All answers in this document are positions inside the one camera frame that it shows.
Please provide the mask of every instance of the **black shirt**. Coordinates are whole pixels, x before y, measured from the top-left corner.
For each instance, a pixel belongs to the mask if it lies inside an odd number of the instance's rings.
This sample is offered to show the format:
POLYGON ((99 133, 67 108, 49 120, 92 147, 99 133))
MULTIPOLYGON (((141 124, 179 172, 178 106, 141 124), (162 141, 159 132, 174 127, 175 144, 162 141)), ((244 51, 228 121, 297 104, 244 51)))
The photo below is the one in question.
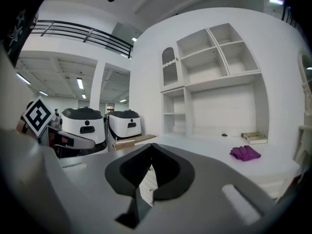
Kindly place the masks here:
POLYGON ((1 22, 0 39, 3 40, 3 46, 15 67, 20 51, 37 22, 36 14, 44 0, 8 1, 10 4, 1 3, 4 20, 1 22))

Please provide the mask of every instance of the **book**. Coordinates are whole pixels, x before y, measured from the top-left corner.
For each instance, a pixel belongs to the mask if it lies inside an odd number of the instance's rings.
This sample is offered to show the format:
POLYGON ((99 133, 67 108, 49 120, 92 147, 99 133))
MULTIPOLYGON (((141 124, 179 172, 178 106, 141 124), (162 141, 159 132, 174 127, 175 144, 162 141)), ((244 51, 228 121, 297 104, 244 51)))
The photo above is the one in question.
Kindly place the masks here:
POLYGON ((264 144, 264 143, 268 143, 268 138, 265 135, 260 134, 259 132, 242 133, 241 136, 249 144, 264 144))

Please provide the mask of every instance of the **purple cloth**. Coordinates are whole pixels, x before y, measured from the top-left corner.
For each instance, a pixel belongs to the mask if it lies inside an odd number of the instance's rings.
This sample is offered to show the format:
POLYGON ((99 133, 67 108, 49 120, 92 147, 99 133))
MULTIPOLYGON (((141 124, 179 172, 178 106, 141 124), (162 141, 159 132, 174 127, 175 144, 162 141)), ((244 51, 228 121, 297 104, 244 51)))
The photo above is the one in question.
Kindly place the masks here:
POLYGON ((233 155, 236 159, 243 161, 261 157, 261 154, 257 153, 253 148, 251 148, 251 146, 234 147, 231 150, 230 155, 233 155))

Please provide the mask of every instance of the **white counter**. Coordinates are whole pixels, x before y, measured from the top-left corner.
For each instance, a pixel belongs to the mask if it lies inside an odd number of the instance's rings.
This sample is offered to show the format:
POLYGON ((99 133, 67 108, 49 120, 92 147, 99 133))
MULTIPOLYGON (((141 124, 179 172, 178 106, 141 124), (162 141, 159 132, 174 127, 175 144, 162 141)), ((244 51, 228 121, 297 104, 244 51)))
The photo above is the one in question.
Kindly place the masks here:
POLYGON ((205 140, 187 139, 180 136, 158 136, 144 143, 158 143, 178 147, 189 152, 218 159, 229 165, 264 189, 271 197, 284 194, 296 175, 299 165, 279 154, 278 147, 270 144, 251 145, 261 154, 258 159, 241 161, 230 155, 233 147, 248 145, 241 137, 216 136, 205 140))

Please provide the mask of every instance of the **railing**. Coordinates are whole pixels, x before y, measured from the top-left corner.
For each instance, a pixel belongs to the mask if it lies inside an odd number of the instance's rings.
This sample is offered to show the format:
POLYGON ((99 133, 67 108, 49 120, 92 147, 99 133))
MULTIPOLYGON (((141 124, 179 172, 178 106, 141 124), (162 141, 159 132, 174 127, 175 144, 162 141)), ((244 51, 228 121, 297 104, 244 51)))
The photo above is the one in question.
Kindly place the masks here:
POLYGON ((133 48, 133 45, 126 41, 98 29, 65 21, 38 20, 31 34, 40 34, 41 37, 56 35, 62 38, 80 39, 86 43, 104 46, 106 49, 122 54, 127 58, 131 57, 133 48))

